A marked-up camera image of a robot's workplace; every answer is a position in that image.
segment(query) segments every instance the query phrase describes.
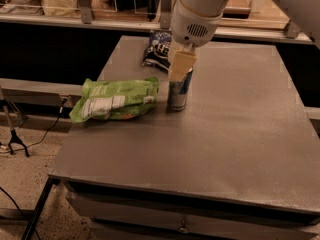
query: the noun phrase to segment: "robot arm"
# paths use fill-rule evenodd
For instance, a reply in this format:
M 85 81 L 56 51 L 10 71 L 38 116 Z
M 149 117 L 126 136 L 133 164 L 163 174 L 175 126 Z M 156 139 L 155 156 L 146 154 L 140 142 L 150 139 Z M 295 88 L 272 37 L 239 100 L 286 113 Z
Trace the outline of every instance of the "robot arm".
M 320 0 L 273 0 L 320 48 Z M 228 0 L 177 0 L 171 29 L 182 45 L 200 47 L 209 42 Z

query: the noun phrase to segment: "can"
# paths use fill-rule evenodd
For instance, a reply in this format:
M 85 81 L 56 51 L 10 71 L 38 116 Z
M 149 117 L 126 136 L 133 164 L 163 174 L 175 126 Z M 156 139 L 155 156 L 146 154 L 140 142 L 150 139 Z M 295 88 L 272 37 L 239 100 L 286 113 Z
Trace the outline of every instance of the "can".
M 182 82 L 169 82 L 168 105 L 172 110 L 182 111 L 186 107 L 192 73 L 193 68 Z

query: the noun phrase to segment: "concrete floor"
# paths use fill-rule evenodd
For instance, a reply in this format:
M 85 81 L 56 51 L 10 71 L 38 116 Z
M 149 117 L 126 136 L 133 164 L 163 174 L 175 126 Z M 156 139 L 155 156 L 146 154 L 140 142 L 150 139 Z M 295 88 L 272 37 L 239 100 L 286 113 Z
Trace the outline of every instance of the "concrete floor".
M 55 122 L 54 117 L 28 116 L 17 135 L 28 146 L 41 140 L 45 131 Z M 4 113 L 0 113 L 0 141 L 10 141 L 10 130 Z M 33 209 L 47 180 L 47 173 L 53 166 L 63 139 L 71 127 L 70 121 L 61 119 L 43 142 L 29 148 L 30 158 L 24 151 L 14 155 L 0 154 L 0 186 L 17 202 L 21 209 Z M 81 218 L 65 199 L 63 184 L 53 186 L 41 213 L 36 230 L 41 239 L 96 239 L 91 236 L 88 220 Z M 12 202 L 0 191 L 0 208 L 15 208 Z M 0 220 L 0 239 L 21 239 L 27 222 Z

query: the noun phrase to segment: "tripod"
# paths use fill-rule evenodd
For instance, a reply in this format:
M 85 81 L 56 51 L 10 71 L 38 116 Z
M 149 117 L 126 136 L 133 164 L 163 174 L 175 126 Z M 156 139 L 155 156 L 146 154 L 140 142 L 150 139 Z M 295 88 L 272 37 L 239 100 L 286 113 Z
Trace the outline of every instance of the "tripod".
M 12 124 L 12 121 L 11 121 L 11 117 L 10 117 L 10 114 L 9 114 L 9 110 L 8 110 L 8 102 L 6 101 L 6 99 L 3 96 L 1 85 L 0 85 L 0 105 L 3 107 L 4 113 L 6 115 L 7 122 L 8 122 L 9 128 L 10 128 L 10 132 L 11 132 L 11 139 L 10 139 L 9 144 L 8 144 L 8 147 L 9 147 L 9 150 L 10 150 L 10 154 L 11 155 L 14 154 L 14 151 L 13 151 L 13 148 L 12 148 L 12 144 L 16 143 L 16 144 L 21 145 L 24 148 L 24 151 L 26 153 L 26 157 L 29 157 L 30 155 L 29 155 L 27 146 L 18 137 L 18 135 L 16 133 L 16 130 L 13 127 L 13 124 Z

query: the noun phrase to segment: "green chip bag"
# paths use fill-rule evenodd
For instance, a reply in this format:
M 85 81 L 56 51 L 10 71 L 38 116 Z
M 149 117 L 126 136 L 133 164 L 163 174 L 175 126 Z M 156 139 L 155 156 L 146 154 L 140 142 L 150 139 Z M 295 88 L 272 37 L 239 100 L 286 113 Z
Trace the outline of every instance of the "green chip bag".
M 158 88 L 159 81 L 155 77 L 111 82 L 86 79 L 82 97 L 69 114 L 71 121 L 123 120 L 143 115 L 155 107 Z

